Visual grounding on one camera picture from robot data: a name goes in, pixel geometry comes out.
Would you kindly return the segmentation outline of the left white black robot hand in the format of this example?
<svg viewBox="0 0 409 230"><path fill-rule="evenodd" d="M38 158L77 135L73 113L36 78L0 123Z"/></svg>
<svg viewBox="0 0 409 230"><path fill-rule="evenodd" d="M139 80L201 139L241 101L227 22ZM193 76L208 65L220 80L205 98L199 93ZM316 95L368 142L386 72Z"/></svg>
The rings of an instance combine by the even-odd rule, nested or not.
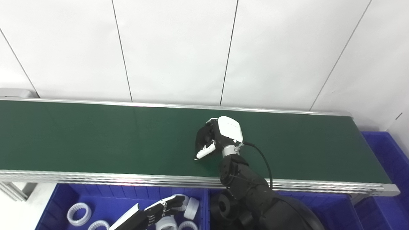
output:
<svg viewBox="0 0 409 230"><path fill-rule="evenodd" d="M165 216L177 214L177 208L182 207L185 198L185 195L171 195L145 209L140 209L139 204L136 204L124 213L109 229L145 230Z"/></svg>

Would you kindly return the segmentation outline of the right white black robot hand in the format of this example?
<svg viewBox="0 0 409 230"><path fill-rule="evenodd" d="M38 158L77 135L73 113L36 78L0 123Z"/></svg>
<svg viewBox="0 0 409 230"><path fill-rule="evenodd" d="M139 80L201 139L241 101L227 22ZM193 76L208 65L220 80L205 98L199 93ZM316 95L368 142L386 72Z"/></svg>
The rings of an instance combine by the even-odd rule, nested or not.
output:
<svg viewBox="0 0 409 230"><path fill-rule="evenodd" d="M211 118L197 131L194 160L220 153L222 157L239 154L244 146L240 124L234 119L221 116Z"/></svg>

